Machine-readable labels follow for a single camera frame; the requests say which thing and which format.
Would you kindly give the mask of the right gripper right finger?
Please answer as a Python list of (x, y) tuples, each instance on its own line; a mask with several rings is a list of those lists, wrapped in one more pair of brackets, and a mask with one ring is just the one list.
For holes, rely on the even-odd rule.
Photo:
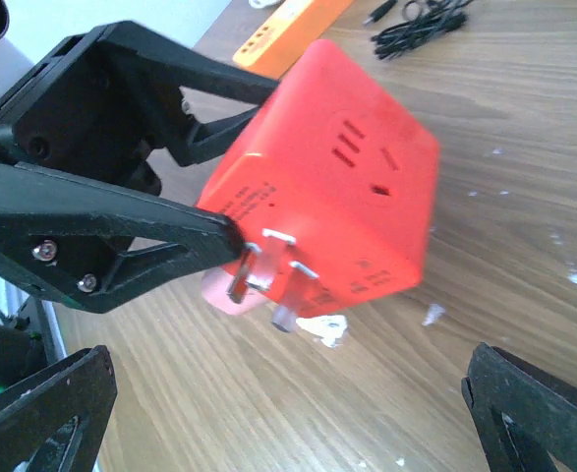
[(577, 471), (577, 387), (481, 343), (461, 393), (491, 471)]

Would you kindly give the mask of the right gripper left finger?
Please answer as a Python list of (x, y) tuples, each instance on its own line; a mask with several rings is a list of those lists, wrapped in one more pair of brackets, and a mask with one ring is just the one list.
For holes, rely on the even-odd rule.
[(91, 471), (117, 396), (110, 352), (82, 349), (0, 393), (0, 471)]

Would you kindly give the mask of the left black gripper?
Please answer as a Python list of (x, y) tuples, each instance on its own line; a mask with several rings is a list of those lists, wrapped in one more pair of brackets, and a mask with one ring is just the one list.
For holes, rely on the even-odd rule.
[[(230, 218), (122, 187), (159, 194), (155, 149), (181, 167), (224, 154), (278, 85), (133, 21), (65, 38), (0, 98), (0, 276), (103, 314), (237, 260)], [(249, 108), (204, 122), (187, 90)]]

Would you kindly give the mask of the red cube socket adapter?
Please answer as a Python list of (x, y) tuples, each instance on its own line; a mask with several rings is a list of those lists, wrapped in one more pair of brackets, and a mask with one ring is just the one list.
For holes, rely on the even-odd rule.
[(313, 318), (418, 285), (438, 155), (436, 138), (338, 45), (313, 42), (198, 200), (246, 243), (221, 266), (231, 300), (251, 289)]

